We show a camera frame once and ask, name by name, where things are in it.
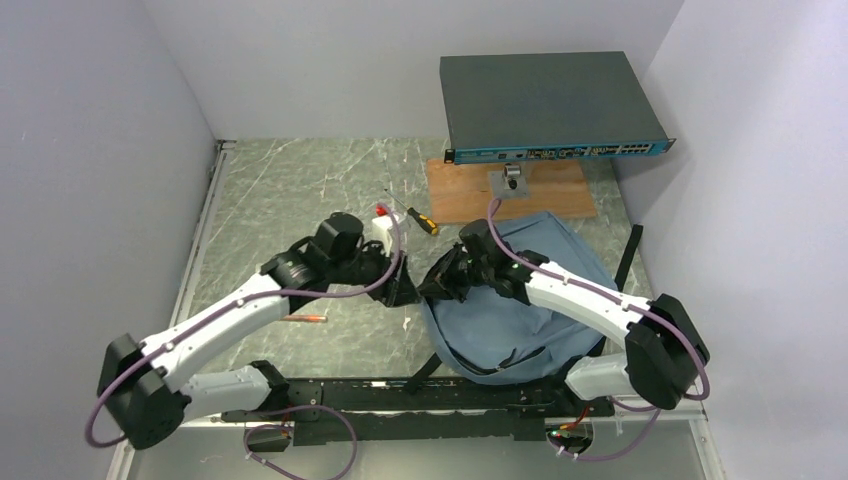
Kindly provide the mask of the blue student backpack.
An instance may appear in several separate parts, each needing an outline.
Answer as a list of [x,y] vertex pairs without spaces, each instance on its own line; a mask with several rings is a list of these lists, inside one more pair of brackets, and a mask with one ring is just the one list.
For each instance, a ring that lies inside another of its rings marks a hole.
[[[605,288],[619,285],[597,254],[550,212],[507,220],[502,241],[522,256],[545,254],[564,269]],[[559,373],[573,358],[600,353],[601,333],[569,315],[472,287],[465,301],[422,298],[422,315],[434,355],[408,380],[414,392],[445,364],[481,385],[513,385]]]

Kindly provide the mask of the orange pen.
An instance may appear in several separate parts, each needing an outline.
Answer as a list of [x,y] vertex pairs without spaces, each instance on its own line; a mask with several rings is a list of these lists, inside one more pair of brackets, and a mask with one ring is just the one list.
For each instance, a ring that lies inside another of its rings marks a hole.
[[295,323],[327,323],[328,317],[324,315],[287,315],[280,321]]

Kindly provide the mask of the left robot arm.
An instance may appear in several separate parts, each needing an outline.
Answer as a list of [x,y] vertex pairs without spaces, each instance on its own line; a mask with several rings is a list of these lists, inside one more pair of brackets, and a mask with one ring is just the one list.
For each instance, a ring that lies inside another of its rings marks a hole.
[[[86,442],[96,448],[108,445],[93,432],[102,409],[121,431],[117,440],[137,450],[214,413],[243,410],[264,420],[279,417],[287,406],[288,383],[269,362],[209,374],[202,368],[317,299],[366,295],[388,308],[417,302],[403,249],[405,223],[405,215],[388,211],[373,219],[368,239],[358,217],[334,212],[313,235],[272,256],[200,313],[142,340],[129,334],[112,340],[101,366],[97,403],[86,421]],[[347,289],[335,294],[333,285]]]

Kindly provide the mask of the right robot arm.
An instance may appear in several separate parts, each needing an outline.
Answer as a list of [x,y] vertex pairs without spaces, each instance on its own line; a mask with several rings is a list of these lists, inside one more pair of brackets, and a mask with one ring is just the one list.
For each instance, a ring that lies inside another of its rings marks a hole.
[[672,410],[709,360],[678,299],[623,293],[548,212],[467,224],[418,290],[444,364],[480,385],[556,380],[551,401],[564,415],[617,395]]

